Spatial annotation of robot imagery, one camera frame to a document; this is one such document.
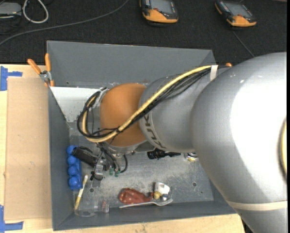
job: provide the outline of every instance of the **metal spoon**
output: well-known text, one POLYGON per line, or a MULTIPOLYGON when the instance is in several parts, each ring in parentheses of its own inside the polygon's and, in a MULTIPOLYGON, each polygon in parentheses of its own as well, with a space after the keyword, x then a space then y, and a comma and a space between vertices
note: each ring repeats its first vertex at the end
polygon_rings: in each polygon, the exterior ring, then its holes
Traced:
POLYGON ((119 208, 127 208, 127 207, 132 207, 132 206, 148 205, 148 204, 155 204, 158 206, 163 206, 163 205, 167 205, 171 202, 173 202, 173 199, 168 199, 168 200, 162 201, 162 202, 149 201, 149 202, 143 202, 143 203, 138 203, 138 204, 125 204, 125 205, 121 205, 119 208))

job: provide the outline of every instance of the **black device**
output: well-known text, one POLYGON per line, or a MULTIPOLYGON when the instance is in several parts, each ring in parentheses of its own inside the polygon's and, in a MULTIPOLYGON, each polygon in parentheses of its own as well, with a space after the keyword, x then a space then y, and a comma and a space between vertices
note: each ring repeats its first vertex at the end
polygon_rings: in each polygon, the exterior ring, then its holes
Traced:
POLYGON ((153 26, 166 26, 178 21, 172 0, 140 0, 140 7, 144 18, 153 26))
POLYGON ((240 2, 216 0, 215 7, 232 27, 252 27, 257 23, 251 11, 240 2))

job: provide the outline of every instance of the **black carpet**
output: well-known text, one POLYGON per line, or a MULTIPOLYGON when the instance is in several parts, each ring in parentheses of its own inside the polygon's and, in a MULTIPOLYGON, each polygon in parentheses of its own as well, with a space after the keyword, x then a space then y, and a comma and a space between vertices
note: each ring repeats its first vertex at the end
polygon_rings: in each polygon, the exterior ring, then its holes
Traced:
MULTIPOLYGON (((6 1, 21 5, 24 2, 6 1)), ((26 64, 32 58, 43 65, 48 40, 209 49, 220 65, 226 62, 235 65, 253 56, 287 50, 287 2, 244 0, 258 22, 254 27, 235 31, 216 11, 215 0, 173 0, 179 21, 162 28, 146 22, 139 0, 42 1, 49 12, 45 23, 31 23, 24 17, 0 19, 0 63, 26 64), (86 20, 89 21, 46 30, 86 20)), ((30 1, 26 11, 33 20, 42 20, 45 16, 36 0, 30 1)))

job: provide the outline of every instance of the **blue tape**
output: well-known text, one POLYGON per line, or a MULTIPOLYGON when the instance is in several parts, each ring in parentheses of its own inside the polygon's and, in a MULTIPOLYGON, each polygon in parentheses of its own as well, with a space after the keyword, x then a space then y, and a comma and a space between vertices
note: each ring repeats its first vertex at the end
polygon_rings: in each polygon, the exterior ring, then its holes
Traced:
POLYGON ((5 231, 22 230, 23 221, 19 223, 5 223, 4 221, 4 206, 0 205, 0 233, 5 231))
POLYGON ((8 69, 0 66, 0 91, 6 91, 7 90, 7 78, 9 76, 13 77, 22 77, 22 72, 8 72, 8 69))

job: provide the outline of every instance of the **white cable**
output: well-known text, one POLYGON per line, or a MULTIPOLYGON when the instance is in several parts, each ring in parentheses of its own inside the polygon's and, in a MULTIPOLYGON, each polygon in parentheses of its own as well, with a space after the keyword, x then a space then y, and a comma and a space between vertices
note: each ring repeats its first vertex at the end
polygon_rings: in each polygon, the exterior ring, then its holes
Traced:
POLYGON ((30 19, 30 18, 27 16, 27 14, 25 13, 25 8, 26 8, 26 6, 27 6, 27 4, 28 4, 28 1, 29 1, 29 0, 25 0, 25 1, 24 1, 24 4, 23 4, 23 6, 22 6, 22 12, 23 12, 24 17, 25 17, 28 21, 33 22, 33 23, 44 23, 44 22, 46 22, 46 21, 48 20, 48 18, 49 18, 49 14, 48 14, 48 10, 47 10, 46 6, 43 4, 43 2, 42 2, 41 0, 37 0, 37 1, 38 1, 38 2, 43 6, 43 8, 44 8, 44 10, 45 10, 45 12, 46 12, 46 18, 45 18, 44 20, 41 20, 41 21, 34 21, 34 20, 30 19))

